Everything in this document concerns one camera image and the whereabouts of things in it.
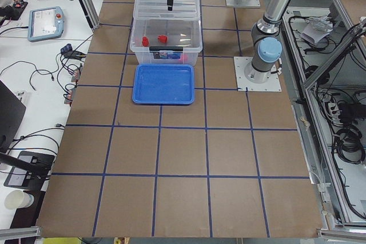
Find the blue plastic tray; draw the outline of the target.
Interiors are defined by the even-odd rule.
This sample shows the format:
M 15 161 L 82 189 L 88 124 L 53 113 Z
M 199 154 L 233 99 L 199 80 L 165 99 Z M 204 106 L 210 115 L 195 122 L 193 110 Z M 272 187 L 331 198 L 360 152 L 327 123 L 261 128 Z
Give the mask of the blue plastic tray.
M 191 65 L 141 64 L 134 77 L 132 100 L 137 104 L 189 105 L 194 102 Z

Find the clear plastic storage box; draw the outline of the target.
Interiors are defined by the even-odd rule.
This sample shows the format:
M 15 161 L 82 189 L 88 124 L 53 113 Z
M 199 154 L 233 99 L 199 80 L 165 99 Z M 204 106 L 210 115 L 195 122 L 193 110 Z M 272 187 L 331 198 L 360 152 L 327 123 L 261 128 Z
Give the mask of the clear plastic storage box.
M 130 50 L 138 63 L 195 66 L 202 50 L 201 21 L 136 20 Z

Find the white paper cup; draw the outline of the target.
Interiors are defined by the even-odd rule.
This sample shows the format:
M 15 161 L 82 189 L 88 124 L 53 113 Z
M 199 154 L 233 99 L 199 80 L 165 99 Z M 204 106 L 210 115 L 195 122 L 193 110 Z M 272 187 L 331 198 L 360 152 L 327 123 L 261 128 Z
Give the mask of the white paper cup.
M 34 196 L 21 190 L 10 192 L 4 201 L 5 208 L 9 210 L 30 207 L 34 203 Z

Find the red block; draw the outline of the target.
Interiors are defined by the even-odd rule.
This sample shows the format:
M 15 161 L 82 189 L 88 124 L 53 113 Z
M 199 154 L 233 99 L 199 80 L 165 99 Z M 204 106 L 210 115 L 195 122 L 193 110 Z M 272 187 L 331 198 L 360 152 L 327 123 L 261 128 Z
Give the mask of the red block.
M 163 44 L 167 44 L 167 42 L 168 42 L 168 37 L 166 35 L 159 35 L 157 37 L 157 39 L 160 43 L 163 43 Z
M 142 37 L 142 45 L 143 47 L 149 47 L 149 39 L 146 36 Z
M 188 61 L 188 55 L 187 54 L 181 54 L 180 62 L 186 63 Z

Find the teach pendant near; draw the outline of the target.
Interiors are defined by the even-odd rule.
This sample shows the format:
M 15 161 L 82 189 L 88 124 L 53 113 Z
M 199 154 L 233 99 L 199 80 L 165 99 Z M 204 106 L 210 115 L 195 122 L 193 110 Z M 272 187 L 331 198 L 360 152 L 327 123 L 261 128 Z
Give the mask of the teach pendant near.
M 27 39 L 30 42 L 61 37 L 65 26 L 63 11 L 59 6 L 29 12 Z

